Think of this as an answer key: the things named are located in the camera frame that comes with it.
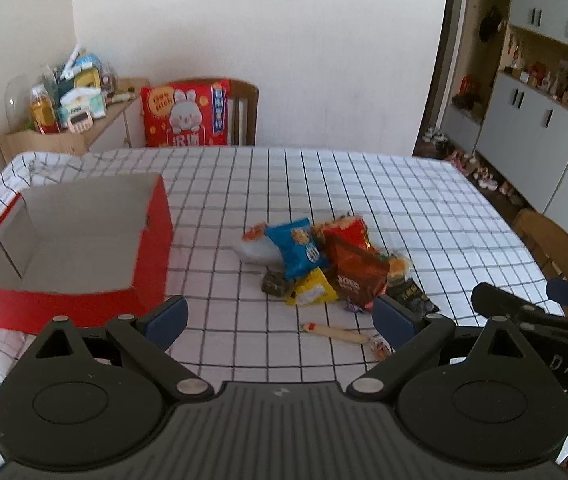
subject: juice bottle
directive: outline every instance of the juice bottle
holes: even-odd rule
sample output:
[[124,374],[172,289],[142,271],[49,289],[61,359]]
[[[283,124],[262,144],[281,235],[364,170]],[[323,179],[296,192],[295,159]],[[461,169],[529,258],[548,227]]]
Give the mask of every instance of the juice bottle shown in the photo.
[[40,134],[59,133],[52,100],[44,85],[37,85],[30,91],[30,114],[33,116],[35,129]]

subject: yellow snack bag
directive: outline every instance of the yellow snack bag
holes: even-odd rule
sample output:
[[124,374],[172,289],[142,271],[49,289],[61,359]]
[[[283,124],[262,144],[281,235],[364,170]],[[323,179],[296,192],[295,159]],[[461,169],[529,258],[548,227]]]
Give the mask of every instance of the yellow snack bag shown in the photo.
[[339,296],[326,279],[321,269],[312,270],[305,278],[298,280],[295,290],[286,300],[287,305],[306,306],[314,303],[337,301]]

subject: table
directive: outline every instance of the table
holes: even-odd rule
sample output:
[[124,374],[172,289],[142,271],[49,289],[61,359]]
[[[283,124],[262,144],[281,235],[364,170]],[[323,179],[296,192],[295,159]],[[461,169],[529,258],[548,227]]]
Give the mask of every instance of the table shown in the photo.
[[[413,276],[443,314],[483,326],[470,306],[490,282],[561,314],[528,250],[486,199],[448,163],[317,150],[176,148],[82,157],[28,153],[0,174],[0,213],[16,192],[78,178],[161,173],[176,226],[166,294],[183,294],[189,324],[172,357],[218,388],[222,381],[339,381],[375,365],[368,349],[299,333],[318,322],[373,333],[344,302],[289,307],[260,290],[263,268],[232,246],[246,227],[308,216],[361,214],[371,242],[414,262]],[[0,330],[0,382],[32,336]]]

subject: pile of snacks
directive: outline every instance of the pile of snacks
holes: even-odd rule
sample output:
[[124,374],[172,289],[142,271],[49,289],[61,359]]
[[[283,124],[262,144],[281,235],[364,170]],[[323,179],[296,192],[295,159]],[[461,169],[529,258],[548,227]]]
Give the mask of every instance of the pile of snacks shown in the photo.
[[405,283],[411,271],[408,258],[371,245],[361,216],[316,225],[308,218],[258,224],[243,235],[235,252],[246,263],[283,266],[283,273],[266,273],[262,290],[297,306],[344,298],[353,312],[371,311],[375,298],[388,285]]

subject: blue snack bag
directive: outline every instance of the blue snack bag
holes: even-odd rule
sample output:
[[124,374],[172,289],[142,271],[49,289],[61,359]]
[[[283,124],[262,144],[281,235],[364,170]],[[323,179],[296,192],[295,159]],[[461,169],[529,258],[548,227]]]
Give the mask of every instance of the blue snack bag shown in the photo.
[[303,278],[311,270],[327,263],[313,242],[311,222],[308,218],[267,227],[266,235],[282,253],[287,280]]

